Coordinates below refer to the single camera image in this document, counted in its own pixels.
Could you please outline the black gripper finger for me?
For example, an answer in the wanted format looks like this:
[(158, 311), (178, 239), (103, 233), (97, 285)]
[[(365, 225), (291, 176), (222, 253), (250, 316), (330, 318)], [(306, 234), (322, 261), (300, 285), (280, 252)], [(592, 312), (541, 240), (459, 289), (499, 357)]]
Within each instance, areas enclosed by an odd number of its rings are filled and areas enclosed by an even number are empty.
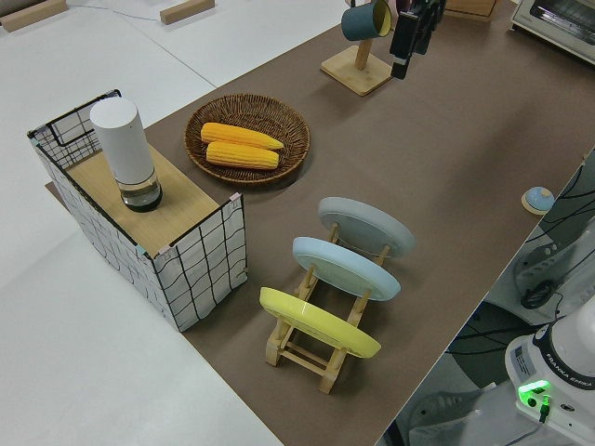
[(390, 53), (393, 56), (391, 75), (403, 80), (406, 76), (409, 60), (413, 52), (417, 34), (417, 16), (402, 13), (397, 19), (393, 33)]
[(416, 32), (416, 40), (413, 46), (414, 53), (420, 55), (425, 55), (427, 53), (431, 35), (437, 28), (439, 21), (437, 15), (434, 13), (426, 15), (420, 20)]

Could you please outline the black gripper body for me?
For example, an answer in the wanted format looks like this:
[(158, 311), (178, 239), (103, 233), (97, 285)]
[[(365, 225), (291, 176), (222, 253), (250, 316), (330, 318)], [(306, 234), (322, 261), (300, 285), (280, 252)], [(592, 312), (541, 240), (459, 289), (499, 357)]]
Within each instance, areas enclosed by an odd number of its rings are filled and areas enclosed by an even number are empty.
[(444, 9), (444, 0), (411, 0), (405, 12), (421, 20), (426, 18), (440, 20)]

